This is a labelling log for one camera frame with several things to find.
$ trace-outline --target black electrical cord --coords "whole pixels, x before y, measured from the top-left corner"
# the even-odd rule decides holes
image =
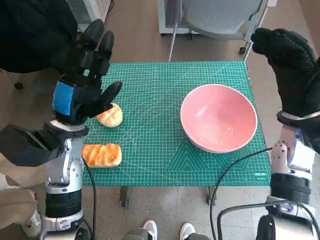
[[[108,13],[110,13],[112,11],[112,9],[114,8],[114,5],[115,5],[115,0],[111,0],[110,5],[109,5],[109,9],[108,9]]]
[[[218,191],[218,188],[220,186],[220,183],[222,182],[222,180],[224,179],[225,175],[228,173],[228,171],[234,166],[236,165],[237,163],[241,162],[242,160],[245,160],[247,158],[250,158],[254,155],[257,155],[257,154],[261,154],[261,153],[264,153],[264,152],[267,152],[267,151],[270,151],[272,150],[272,147],[269,147],[269,148],[266,148],[266,149],[263,149],[263,150],[260,150],[260,151],[257,151],[257,152],[254,152],[254,153],[251,153],[247,156],[244,156],[238,160],[236,160],[235,162],[233,162],[226,170],[225,172],[222,174],[222,176],[220,177],[219,181],[217,182],[216,186],[215,186],[215,189],[213,191],[213,194],[212,194],[212,197],[211,197],[211,203],[210,203],[210,225],[211,225],[211,231],[212,231],[212,236],[213,236],[213,240],[217,240],[216,238],[216,233],[215,233],[215,228],[214,228],[214,220],[213,220],[213,216],[212,216],[212,208],[214,206],[214,197]]]
[[[87,219],[84,218],[83,221],[84,221],[84,224],[86,225],[86,228],[88,229],[88,231],[90,233],[90,239],[92,239],[92,228],[91,228]]]
[[[90,240],[96,240],[96,216],[97,216],[97,192],[96,192],[96,184],[94,177],[92,176],[91,170],[87,164],[87,162],[83,159],[84,165],[86,167],[86,170],[88,171],[88,174],[90,176],[90,180],[92,183],[92,189],[93,189],[93,216],[92,216],[92,231],[91,231],[91,238]]]
[[[275,206],[279,204],[292,204],[292,205],[297,205],[301,208],[303,208],[310,216],[312,219],[312,224],[315,228],[316,234],[318,239],[320,240],[320,230],[319,226],[317,223],[317,220],[315,216],[312,214],[312,212],[302,203],[295,202],[295,201],[290,201],[290,200],[280,200],[280,201],[274,201],[274,202],[266,202],[266,203],[258,203],[258,204],[248,204],[248,205],[240,205],[240,206],[233,206],[229,207],[225,210],[222,210],[217,217],[217,229],[218,229],[218,240],[222,240],[222,230],[221,230],[221,217],[229,212],[235,211],[235,210],[241,210],[241,209],[251,209],[251,208],[260,208],[260,207],[269,207],[269,206]]]

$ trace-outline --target green cutting mat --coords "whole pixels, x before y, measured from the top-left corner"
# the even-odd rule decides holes
[[[190,143],[180,123],[180,107],[192,89],[204,84],[233,87],[253,103],[243,61],[115,63],[102,79],[102,89],[123,82],[115,99],[123,122],[107,128],[89,119],[87,144],[121,146],[122,163],[116,168],[93,168],[98,186],[214,186],[235,160],[266,148],[261,125],[252,141],[227,154],[204,152]],[[90,185],[85,171],[84,185]],[[270,184],[266,153],[245,160],[227,174],[222,185]]]

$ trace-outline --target floor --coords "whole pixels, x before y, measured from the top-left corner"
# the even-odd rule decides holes
[[[156,0],[115,0],[106,20],[106,29],[114,32],[115,42],[112,62],[161,62],[168,60],[171,37],[158,33]],[[279,0],[270,9],[263,27],[286,28],[311,39],[298,0]],[[193,40],[178,36],[173,51],[173,61],[241,60],[238,49],[241,41],[220,42],[203,36]],[[275,76],[263,56],[249,55],[249,77],[258,107],[260,121],[268,146],[277,140],[281,125],[276,113],[280,110]],[[15,75],[25,85],[22,91],[14,90],[5,73],[0,74],[0,128],[7,123],[28,128],[40,128],[43,121],[53,117],[52,92],[59,75],[52,69],[24,75]],[[311,203],[320,207],[320,162],[315,164]],[[40,209],[44,206],[44,186],[35,187],[40,196]],[[185,222],[195,226],[197,232],[212,238],[209,208],[204,187],[139,187],[133,192],[130,209],[119,206],[119,187],[98,187],[97,239],[120,240],[125,231],[142,226],[153,219],[158,225],[158,239],[178,239],[180,227]],[[89,220],[92,214],[92,189],[83,188],[83,207]],[[217,196],[213,216],[230,206],[261,203],[269,187],[222,187]],[[223,219],[225,240],[253,240],[259,218],[264,209],[241,210]],[[0,231],[0,240],[26,239],[17,226]]]

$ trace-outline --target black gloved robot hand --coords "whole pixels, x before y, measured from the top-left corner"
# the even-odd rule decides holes
[[[282,101],[278,120],[302,129],[320,151],[320,67],[308,41],[285,29],[258,28],[251,36],[255,53],[267,57]]]

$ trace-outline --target blue velcro strap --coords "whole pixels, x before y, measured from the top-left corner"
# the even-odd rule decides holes
[[[63,115],[70,116],[70,106],[74,88],[61,81],[58,81],[53,93],[53,109]]]

